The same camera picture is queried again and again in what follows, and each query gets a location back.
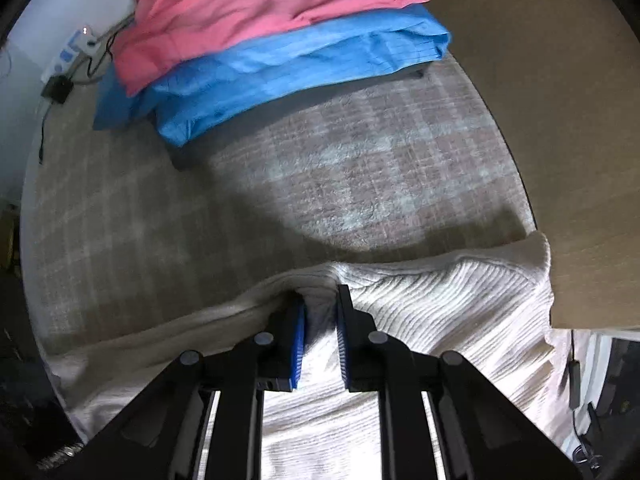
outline white cloth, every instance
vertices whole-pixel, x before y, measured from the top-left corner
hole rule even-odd
[[[412,262],[331,262],[265,280],[236,300],[151,330],[50,360],[76,426],[98,431],[181,351],[204,354],[258,332],[284,290],[308,307],[300,386],[265,396],[262,477],[379,478],[374,394],[344,390],[335,335],[337,283],[379,330],[418,352],[455,349],[556,442],[569,423],[561,387],[568,336],[549,326],[553,294],[544,235],[490,250],[463,250]]]

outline pink fabric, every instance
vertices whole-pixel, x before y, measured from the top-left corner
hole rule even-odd
[[[187,59],[243,40],[371,9],[428,0],[139,0],[135,25],[113,45],[118,78],[132,96]]]

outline checkered fabric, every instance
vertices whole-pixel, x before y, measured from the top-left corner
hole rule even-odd
[[[26,186],[23,264],[48,354],[157,326],[284,270],[411,260],[534,229],[502,136],[451,56],[422,79],[238,132],[185,172],[150,123],[94,132],[94,108],[94,87],[52,108]]]

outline white wall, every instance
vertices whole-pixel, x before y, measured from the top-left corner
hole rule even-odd
[[[27,156],[40,120],[40,75],[60,46],[82,25],[102,35],[133,12],[135,0],[31,0],[6,49],[11,72],[0,79],[0,199],[20,201]],[[0,56],[0,77],[6,73]]]

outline stack of folded clothes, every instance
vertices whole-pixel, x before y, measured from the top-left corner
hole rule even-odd
[[[439,60],[428,0],[139,0],[113,45],[97,130],[155,115],[171,146],[294,92]]]

